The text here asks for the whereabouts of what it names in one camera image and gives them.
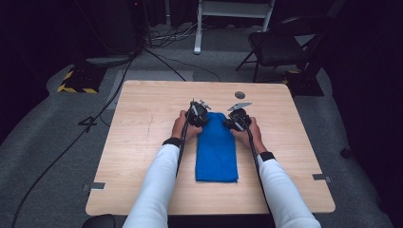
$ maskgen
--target forearm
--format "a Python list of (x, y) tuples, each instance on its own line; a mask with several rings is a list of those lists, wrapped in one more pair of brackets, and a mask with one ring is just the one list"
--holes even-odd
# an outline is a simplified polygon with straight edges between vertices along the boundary
[(320, 227), (281, 165), (275, 159), (263, 162), (261, 156), (260, 177), (276, 227)]
[(178, 157), (179, 148), (176, 145), (165, 144), (161, 147), (148, 168), (124, 228), (167, 227), (167, 207), (175, 187)]

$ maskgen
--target person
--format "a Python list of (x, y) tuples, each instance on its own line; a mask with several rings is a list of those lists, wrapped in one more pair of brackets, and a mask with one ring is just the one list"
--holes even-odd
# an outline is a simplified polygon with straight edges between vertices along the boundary
[[(259, 173), (276, 227), (320, 227), (320, 223), (310, 212), (297, 187), (273, 154), (267, 151), (256, 119), (251, 117), (251, 120), (249, 128), (258, 156)], [(172, 127), (171, 137), (163, 142), (145, 175), (139, 196), (127, 216), (124, 228), (168, 227), (167, 208), (175, 187), (182, 128), (185, 122), (185, 111), (181, 111), (180, 117), (176, 119)], [(189, 125), (186, 140), (196, 137), (201, 132), (201, 127)], [(239, 132), (231, 129), (231, 133), (235, 139), (250, 147), (246, 131)]]

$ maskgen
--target wooden tabletop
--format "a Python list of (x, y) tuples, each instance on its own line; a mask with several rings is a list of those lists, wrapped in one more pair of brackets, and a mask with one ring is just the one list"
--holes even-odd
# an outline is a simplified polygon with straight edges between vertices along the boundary
[[(246, 97), (239, 100), (235, 93)], [(126, 81), (119, 99), (94, 182), (105, 189), (92, 190), (86, 205), (89, 215), (127, 215), (142, 186), (144, 175), (181, 110), (192, 99), (204, 100), (212, 112), (235, 103), (252, 102), (246, 112), (257, 118), (269, 151), (296, 184), (313, 213), (329, 213), (335, 203), (321, 174), (313, 148), (285, 85)], [(236, 142), (237, 183), (195, 181), (197, 139), (183, 151), (169, 215), (222, 215), (267, 213), (251, 152)]]

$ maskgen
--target folded blue towel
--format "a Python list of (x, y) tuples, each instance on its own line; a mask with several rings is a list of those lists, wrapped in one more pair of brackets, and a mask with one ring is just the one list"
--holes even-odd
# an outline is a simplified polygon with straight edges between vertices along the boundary
[(223, 125), (222, 113), (207, 113), (208, 124), (198, 138), (196, 181), (237, 182), (235, 139)]

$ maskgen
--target black wristband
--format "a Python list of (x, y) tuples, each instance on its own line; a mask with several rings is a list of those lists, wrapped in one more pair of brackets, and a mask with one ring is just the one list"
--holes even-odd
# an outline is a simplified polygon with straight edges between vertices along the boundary
[(275, 156), (273, 155), (273, 153), (272, 152), (269, 152), (269, 151), (266, 151), (266, 152), (261, 152), (260, 153), (260, 157), (261, 157), (261, 159), (264, 161), (264, 162), (266, 162), (266, 161), (268, 161), (268, 160), (272, 160), (272, 159), (276, 159), (275, 158)]
[(178, 138), (169, 138), (163, 142), (163, 145), (165, 145), (165, 144), (173, 144), (179, 148), (182, 144), (182, 140), (178, 139)]

